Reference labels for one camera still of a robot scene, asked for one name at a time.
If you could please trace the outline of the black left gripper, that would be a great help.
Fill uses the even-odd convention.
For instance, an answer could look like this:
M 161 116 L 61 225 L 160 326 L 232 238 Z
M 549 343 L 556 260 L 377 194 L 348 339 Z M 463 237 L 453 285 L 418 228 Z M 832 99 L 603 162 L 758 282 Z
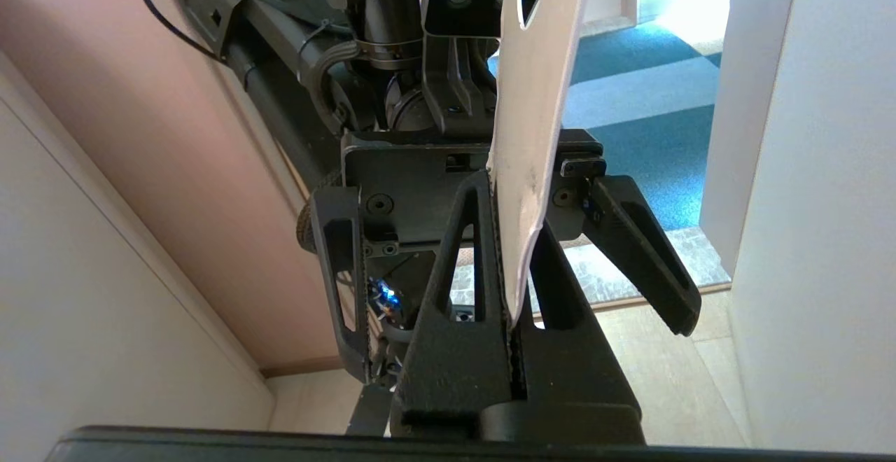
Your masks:
M 582 130 L 529 133 L 497 147 L 425 132 L 345 141 L 344 187 L 320 188 L 309 207 L 339 357 L 363 384 L 371 382 L 364 257 L 436 249 L 458 188 L 477 172 L 486 172 L 501 253 L 529 257 L 546 225 L 561 239 L 580 234 L 578 184 L 607 169 L 602 145 Z

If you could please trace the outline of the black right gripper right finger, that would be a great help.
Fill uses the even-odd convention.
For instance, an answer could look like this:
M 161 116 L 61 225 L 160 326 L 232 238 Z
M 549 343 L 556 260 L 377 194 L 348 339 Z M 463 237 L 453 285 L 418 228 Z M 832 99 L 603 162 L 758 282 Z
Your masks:
M 636 395 L 548 225 L 527 277 L 542 322 L 525 299 L 511 332 L 512 397 L 484 409 L 484 439 L 643 446 Z

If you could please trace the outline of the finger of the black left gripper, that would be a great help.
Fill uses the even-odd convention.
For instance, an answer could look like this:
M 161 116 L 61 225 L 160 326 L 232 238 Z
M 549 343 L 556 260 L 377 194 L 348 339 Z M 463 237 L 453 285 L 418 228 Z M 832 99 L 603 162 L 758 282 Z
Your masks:
M 673 334 L 692 334 L 703 306 L 699 289 L 633 178 L 587 183 L 587 238 Z

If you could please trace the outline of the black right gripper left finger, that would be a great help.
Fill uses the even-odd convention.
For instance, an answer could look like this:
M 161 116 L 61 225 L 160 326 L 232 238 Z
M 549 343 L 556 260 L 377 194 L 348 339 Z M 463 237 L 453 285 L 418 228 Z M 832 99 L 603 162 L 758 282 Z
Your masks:
M 452 318 L 452 277 L 467 227 L 476 259 L 475 313 Z M 512 398 L 508 316 L 497 258 L 489 175 L 461 182 L 436 254 L 393 401 L 395 438 L 470 439 L 480 413 Z

